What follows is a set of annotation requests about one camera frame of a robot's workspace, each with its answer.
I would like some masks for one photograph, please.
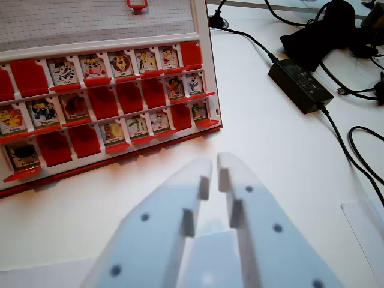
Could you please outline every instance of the black power brick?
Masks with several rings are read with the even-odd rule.
[[[293,59],[274,61],[268,75],[304,114],[325,107],[333,99],[332,94]]]

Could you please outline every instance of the cartoon character picture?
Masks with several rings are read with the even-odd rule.
[[[12,105],[0,107],[0,135],[26,131],[26,125],[20,110]]]
[[[203,92],[202,78],[197,73],[187,75],[187,83],[190,95]]]
[[[68,94],[59,96],[59,100],[67,122],[89,118],[83,97],[77,94]]]
[[[179,67],[178,54],[172,46],[159,48],[160,57],[162,58],[161,65],[163,69],[172,69]]]
[[[140,115],[133,116],[127,120],[128,131],[131,139],[136,139],[148,135],[145,120]]]
[[[33,100],[26,105],[34,127],[42,128],[59,122],[53,103],[46,99]]]
[[[152,130],[155,134],[170,129],[168,114],[164,111],[158,110],[149,114],[149,118],[151,120]]]
[[[133,74],[131,59],[123,51],[109,53],[108,57],[115,77]]]
[[[107,77],[103,60],[96,55],[83,55],[80,57],[80,64],[83,69],[84,79]]]
[[[155,55],[149,49],[136,50],[134,55],[140,74],[157,69]]]
[[[55,86],[78,82],[74,65],[66,58],[49,59],[47,63]]]
[[[111,122],[101,126],[101,132],[106,146],[125,141],[122,127],[119,123]]]
[[[181,79],[178,76],[166,78],[167,94],[169,100],[184,97],[184,89]]]
[[[35,146],[25,140],[7,144],[5,150],[15,171],[34,167],[40,163]]]
[[[192,105],[192,117],[195,122],[208,118],[206,104],[203,101],[198,101]]]

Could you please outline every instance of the grid paper sheet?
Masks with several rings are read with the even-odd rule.
[[[0,51],[194,32],[190,0],[0,0],[0,19]]]

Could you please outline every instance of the white table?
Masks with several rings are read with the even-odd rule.
[[[210,5],[209,12],[216,7]],[[280,14],[304,23],[314,17]],[[231,28],[252,34],[280,58],[279,37],[297,30],[267,10],[223,7],[222,15]],[[264,52],[248,39],[222,31],[212,32],[212,43],[224,128],[0,200],[0,270],[98,255],[120,219],[173,172],[197,157],[215,161],[218,152],[226,151],[255,171],[346,287],[378,287],[340,209],[342,202],[363,199],[366,193],[375,196],[368,180],[351,168],[325,117],[303,115],[269,78],[271,63]],[[325,64],[351,89],[367,88],[379,79],[372,63],[356,62],[347,52],[333,52]],[[384,107],[337,95],[337,85],[321,69],[315,77],[335,96],[328,110],[345,141],[354,125],[384,134]],[[356,144],[384,175],[381,141],[356,133]],[[227,229],[226,199],[217,191],[214,169],[197,232]]]

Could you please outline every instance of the guess who game board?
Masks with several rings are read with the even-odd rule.
[[[222,127],[204,0],[0,10],[0,197]]]

